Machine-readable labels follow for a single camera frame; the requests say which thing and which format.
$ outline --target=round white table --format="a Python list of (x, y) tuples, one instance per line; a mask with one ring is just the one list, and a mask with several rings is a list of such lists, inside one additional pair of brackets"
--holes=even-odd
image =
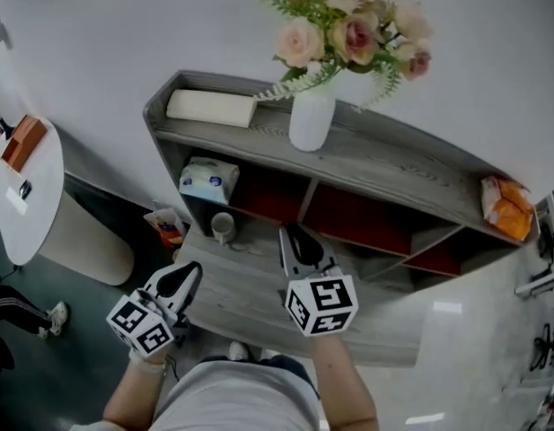
[[(1, 159), (10, 141), (0, 137), (0, 231), (9, 259), (24, 265), (39, 253), (103, 283), (123, 284), (133, 269), (133, 251), (63, 190), (59, 135), (50, 121), (40, 120), (48, 132), (21, 172)], [(31, 192), (22, 199), (26, 180)]]

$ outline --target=white wall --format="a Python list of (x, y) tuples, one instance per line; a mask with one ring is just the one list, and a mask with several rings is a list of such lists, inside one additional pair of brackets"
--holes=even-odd
[[(546, 194), (554, 0), (424, 2), (436, 28), (432, 70), (376, 109), (487, 160), (536, 198)], [(255, 0), (0, 0), (0, 9), (13, 40), (9, 53), (0, 47), (0, 112), (30, 102), (74, 143), (71, 172), (146, 206), (152, 198), (180, 206), (141, 116), (172, 73), (269, 81), (283, 73), (270, 60), (280, 19)], [(342, 75), (339, 98), (359, 101), (362, 84)]]

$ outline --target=white t-shirt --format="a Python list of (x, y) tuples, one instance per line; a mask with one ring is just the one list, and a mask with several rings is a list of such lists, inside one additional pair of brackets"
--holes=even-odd
[[(171, 390), (151, 431), (319, 429), (312, 386), (285, 369), (212, 361), (197, 365)], [(101, 422), (71, 431), (122, 431)]]

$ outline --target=black and white cube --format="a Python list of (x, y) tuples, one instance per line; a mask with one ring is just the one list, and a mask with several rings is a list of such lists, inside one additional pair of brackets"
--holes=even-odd
[(141, 357), (148, 357), (173, 342), (165, 319), (126, 295), (109, 313), (107, 322)]
[(290, 281), (285, 307), (305, 337), (346, 330), (358, 311), (352, 277)]

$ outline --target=orange snack bag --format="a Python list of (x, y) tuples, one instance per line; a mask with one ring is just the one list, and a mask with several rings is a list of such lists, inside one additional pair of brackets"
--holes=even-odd
[(515, 240), (524, 241), (532, 224), (534, 206), (528, 201), (528, 190), (517, 182), (494, 176), (482, 179), (484, 218)]

